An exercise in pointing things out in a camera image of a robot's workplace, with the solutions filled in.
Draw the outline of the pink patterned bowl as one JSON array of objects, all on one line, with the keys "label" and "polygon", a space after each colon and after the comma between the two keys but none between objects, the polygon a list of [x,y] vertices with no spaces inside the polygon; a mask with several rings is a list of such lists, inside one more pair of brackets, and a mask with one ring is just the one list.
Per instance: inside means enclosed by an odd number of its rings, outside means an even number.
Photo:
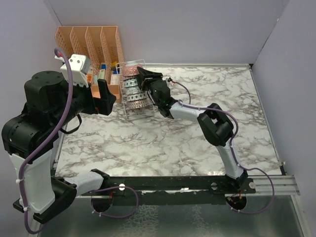
[{"label": "pink patterned bowl", "polygon": [[142,100],[142,99],[146,99],[145,92],[138,93],[138,94],[127,95],[127,102],[138,101],[138,100]]}]

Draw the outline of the blue floral bowl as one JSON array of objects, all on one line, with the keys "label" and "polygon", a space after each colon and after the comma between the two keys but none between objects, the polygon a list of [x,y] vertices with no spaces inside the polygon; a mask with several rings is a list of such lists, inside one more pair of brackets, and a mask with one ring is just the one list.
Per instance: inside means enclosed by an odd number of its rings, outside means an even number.
[{"label": "blue floral bowl", "polygon": [[123,81],[124,88],[138,86],[138,81],[136,78],[130,78]]}]

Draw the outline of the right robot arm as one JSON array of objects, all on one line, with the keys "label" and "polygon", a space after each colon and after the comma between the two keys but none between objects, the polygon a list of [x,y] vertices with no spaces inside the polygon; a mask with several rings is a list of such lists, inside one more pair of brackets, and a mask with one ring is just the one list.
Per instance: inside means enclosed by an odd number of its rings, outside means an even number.
[{"label": "right robot arm", "polygon": [[151,72],[141,67],[137,68],[136,76],[139,88],[148,93],[160,114],[165,118],[183,119],[197,122],[205,139],[218,150],[225,167],[227,188],[232,193],[238,193],[245,186],[247,171],[241,167],[235,153],[232,139],[233,130],[238,131],[238,125],[233,125],[228,118],[229,113],[223,111],[218,104],[199,107],[185,104],[182,100],[171,97],[167,82],[161,73]]}]

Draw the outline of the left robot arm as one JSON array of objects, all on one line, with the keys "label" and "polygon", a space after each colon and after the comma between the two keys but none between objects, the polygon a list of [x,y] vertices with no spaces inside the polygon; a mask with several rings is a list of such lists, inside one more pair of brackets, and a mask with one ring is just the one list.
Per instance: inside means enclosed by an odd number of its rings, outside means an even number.
[{"label": "left robot arm", "polygon": [[26,103],[21,114],[3,126],[4,149],[24,185],[13,206],[32,212],[41,224],[66,210],[79,193],[76,184],[50,174],[50,156],[59,132],[80,113],[107,116],[112,112],[116,97],[104,79],[97,83],[98,98],[92,95],[90,85],[72,85],[60,72],[36,73],[25,82]]}]

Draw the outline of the brown patterned bowl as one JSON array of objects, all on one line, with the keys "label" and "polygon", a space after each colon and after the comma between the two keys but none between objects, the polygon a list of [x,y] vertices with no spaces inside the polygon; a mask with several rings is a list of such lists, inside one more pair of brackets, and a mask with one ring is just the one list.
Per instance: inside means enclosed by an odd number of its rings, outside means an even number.
[{"label": "brown patterned bowl", "polygon": [[149,105],[149,102],[147,99],[141,99],[141,100],[135,100],[135,101],[129,101],[128,107],[132,110],[143,108]]}]

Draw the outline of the grey leaf patterned bowl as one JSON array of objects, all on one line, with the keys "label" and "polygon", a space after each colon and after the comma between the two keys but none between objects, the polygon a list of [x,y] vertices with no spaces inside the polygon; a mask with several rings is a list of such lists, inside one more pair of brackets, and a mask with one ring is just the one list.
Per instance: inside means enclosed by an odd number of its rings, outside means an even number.
[{"label": "grey leaf patterned bowl", "polygon": [[130,65],[130,66],[124,66],[122,68],[122,75],[124,77],[131,77],[139,74],[138,68],[139,64],[136,65]]}]

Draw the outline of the red patterned bowl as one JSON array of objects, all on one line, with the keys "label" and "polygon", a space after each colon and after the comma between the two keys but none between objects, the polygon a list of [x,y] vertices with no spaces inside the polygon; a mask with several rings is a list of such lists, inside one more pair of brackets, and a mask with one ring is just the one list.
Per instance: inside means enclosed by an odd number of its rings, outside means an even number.
[{"label": "red patterned bowl", "polygon": [[126,95],[143,93],[143,91],[137,86],[131,86],[126,88]]}]

